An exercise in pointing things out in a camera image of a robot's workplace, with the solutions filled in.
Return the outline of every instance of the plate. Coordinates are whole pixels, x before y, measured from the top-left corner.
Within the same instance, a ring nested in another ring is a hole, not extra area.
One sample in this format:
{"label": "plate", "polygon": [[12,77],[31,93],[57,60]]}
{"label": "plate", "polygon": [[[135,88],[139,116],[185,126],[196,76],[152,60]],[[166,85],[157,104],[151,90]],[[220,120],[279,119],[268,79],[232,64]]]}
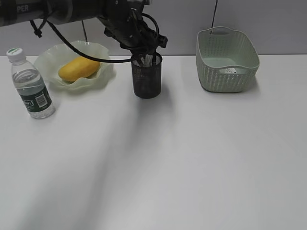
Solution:
{"label": "plate", "polygon": [[[81,52],[95,58],[110,59],[109,50],[98,43],[90,43],[84,41],[75,41],[71,43]],[[89,88],[95,85],[98,81],[104,82],[111,80],[114,77],[114,67],[110,63],[101,63],[99,70],[89,78],[80,78],[76,82],[67,82],[59,77],[59,70],[79,57],[67,45],[61,44],[52,47],[41,54],[34,63],[45,81],[49,81],[59,88],[69,90],[79,90]]]}

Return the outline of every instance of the plastic bottle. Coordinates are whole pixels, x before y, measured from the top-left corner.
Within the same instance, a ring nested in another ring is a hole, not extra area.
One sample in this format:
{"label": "plastic bottle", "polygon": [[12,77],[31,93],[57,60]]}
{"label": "plastic bottle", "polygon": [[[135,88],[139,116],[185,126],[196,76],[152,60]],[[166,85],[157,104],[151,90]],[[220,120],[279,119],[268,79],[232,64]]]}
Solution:
{"label": "plastic bottle", "polygon": [[6,54],[12,63],[12,79],[25,107],[35,119],[54,114],[55,107],[42,76],[26,59],[21,48],[10,49]]}

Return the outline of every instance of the white bottle cap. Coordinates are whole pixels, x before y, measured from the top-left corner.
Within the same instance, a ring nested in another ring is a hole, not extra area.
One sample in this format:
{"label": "white bottle cap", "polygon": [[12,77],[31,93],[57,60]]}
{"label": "white bottle cap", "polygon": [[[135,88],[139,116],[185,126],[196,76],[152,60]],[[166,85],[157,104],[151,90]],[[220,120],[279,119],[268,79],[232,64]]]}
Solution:
{"label": "white bottle cap", "polygon": [[8,56],[10,62],[26,60],[24,51],[21,48],[10,49],[8,52],[6,52],[6,56]]}

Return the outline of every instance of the white wall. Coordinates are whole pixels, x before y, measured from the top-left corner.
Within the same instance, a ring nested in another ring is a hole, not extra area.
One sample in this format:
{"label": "white wall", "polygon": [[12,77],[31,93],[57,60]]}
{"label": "white wall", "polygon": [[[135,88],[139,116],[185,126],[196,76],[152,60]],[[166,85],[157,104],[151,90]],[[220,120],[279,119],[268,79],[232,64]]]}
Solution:
{"label": "white wall", "polygon": [[260,54],[307,54],[306,0],[220,0],[215,25],[245,32]]}
{"label": "white wall", "polygon": [[[57,26],[69,41],[84,40],[80,22]],[[62,43],[49,25],[43,28],[43,37],[38,38],[29,22],[0,27],[0,56],[12,47],[22,47],[27,55],[39,55],[50,47]]]}
{"label": "white wall", "polygon": [[[211,26],[215,0],[153,0],[145,12],[151,14],[167,35],[165,55],[195,54],[196,35]],[[215,25],[225,25],[245,32],[260,54],[307,54],[306,0],[219,0]],[[85,21],[91,42],[99,42],[112,55],[129,54],[118,42],[104,35],[104,26],[97,20]],[[58,28],[70,41],[84,40],[80,22]],[[0,56],[20,46],[28,55],[38,55],[61,41],[48,25],[43,38],[33,34],[29,22],[0,28]]]}

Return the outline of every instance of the basket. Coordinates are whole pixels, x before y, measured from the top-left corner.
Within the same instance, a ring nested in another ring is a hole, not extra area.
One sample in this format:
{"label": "basket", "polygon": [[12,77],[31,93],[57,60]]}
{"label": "basket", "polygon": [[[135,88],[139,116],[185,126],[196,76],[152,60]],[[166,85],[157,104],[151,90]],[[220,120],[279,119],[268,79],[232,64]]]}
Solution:
{"label": "basket", "polygon": [[201,85],[210,92],[246,90],[260,65],[249,38],[227,27],[198,33],[196,63]]}

